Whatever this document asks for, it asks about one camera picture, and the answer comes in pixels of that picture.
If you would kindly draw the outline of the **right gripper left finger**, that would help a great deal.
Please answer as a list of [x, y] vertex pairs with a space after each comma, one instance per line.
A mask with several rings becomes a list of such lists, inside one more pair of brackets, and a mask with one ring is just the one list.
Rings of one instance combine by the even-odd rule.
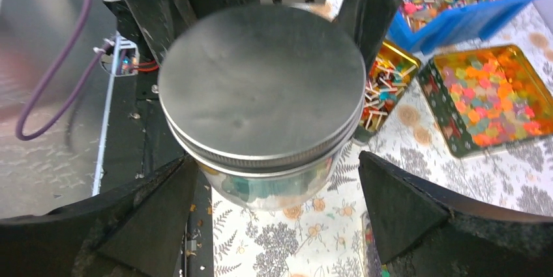
[[1, 220], [2, 276], [172, 276], [198, 165], [154, 173], [42, 216]]

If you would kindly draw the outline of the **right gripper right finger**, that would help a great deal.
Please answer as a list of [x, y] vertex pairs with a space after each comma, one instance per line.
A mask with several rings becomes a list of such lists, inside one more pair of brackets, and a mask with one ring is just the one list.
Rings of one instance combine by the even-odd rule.
[[551, 276], [552, 219], [463, 196], [367, 151], [359, 177], [391, 276]]

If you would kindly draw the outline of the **white jar lid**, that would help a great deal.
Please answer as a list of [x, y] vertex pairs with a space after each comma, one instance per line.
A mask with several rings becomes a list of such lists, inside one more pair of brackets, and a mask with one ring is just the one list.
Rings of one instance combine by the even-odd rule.
[[337, 25], [284, 5], [213, 13], [167, 52], [158, 95], [183, 148], [208, 166], [283, 174], [329, 157], [357, 127], [366, 68]]

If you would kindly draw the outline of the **clear plastic jar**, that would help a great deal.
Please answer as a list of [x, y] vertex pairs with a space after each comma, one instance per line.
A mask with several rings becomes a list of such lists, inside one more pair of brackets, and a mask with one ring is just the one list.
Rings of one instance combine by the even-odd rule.
[[253, 210], [275, 211], [300, 205], [317, 194], [337, 167], [338, 157], [334, 154], [299, 173], [276, 177], [240, 177], [198, 165], [212, 189], [228, 201]]

